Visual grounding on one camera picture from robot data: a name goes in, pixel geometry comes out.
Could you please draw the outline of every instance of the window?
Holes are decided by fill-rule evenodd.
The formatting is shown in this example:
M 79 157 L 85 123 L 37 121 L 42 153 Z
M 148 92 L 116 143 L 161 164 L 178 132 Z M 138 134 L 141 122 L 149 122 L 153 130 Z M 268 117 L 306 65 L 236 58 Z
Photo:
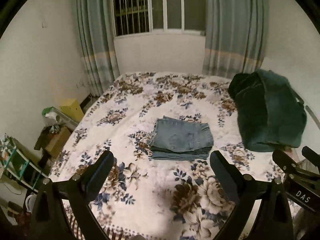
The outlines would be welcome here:
M 205 0 L 113 0 L 116 36 L 205 30 Z

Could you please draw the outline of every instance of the denim pocket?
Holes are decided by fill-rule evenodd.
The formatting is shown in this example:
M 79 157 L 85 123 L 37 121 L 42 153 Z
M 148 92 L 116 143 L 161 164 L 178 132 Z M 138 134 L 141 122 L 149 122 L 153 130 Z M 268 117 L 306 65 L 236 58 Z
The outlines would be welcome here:
M 174 134 L 170 136 L 169 143 L 172 149 L 186 152 L 194 150 L 194 136 L 189 132 L 186 138 L 185 134 Z

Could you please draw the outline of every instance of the cardboard box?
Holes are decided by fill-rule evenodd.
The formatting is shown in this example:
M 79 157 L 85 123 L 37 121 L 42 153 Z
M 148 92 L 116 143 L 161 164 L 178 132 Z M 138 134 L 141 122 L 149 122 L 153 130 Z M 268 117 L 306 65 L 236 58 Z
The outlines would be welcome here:
M 58 134 L 55 134 L 50 140 L 45 150 L 54 158 L 58 158 L 59 153 L 62 151 L 64 145 L 68 141 L 71 133 L 67 127 L 62 127 Z
M 75 98 L 66 99 L 60 106 L 61 112 L 70 116 L 73 120 L 80 122 L 84 117 L 84 113 Z

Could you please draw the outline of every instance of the window pane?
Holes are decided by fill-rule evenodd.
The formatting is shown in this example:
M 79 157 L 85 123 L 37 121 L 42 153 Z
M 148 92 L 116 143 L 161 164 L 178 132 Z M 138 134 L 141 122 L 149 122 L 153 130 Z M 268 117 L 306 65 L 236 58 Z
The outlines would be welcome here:
M 167 0 L 168 29 L 181 29 L 181 0 Z
M 205 31 L 205 0 L 184 0 L 184 29 Z
M 163 29 L 163 1 L 152 0 L 152 21 L 154 29 Z
M 113 0 L 116 35 L 149 31 L 148 0 Z

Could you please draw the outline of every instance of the window sill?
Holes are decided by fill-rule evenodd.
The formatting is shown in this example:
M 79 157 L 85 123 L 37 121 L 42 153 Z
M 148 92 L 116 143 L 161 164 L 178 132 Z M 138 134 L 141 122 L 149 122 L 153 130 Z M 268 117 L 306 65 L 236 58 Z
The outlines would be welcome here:
M 157 34 L 179 34 L 179 35 L 195 35 L 195 36 L 205 36 L 204 31 L 192 31 L 192 30 L 180 30 L 180 29 L 154 29 L 151 32 L 147 33 L 134 33 L 134 34 L 127 34 L 114 37 L 115 40 L 129 38 L 129 37 L 138 37 L 144 35 L 157 35 Z

